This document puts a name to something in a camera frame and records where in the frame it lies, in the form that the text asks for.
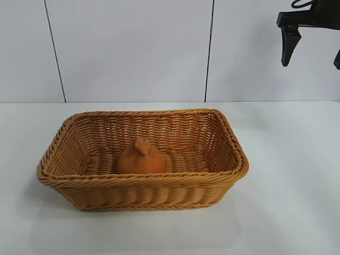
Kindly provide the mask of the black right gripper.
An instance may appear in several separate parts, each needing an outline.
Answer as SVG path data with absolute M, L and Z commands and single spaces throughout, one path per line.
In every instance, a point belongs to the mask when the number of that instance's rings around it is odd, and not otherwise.
M 301 39 L 298 27 L 339 28 L 339 0 L 293 1 L 291 7 L 310 8 L 278 14 L 276 24 L 282 27 L 282 66 L 288 66 Z M 334 66 L 340 68 L 340 50 L 334 59 Z

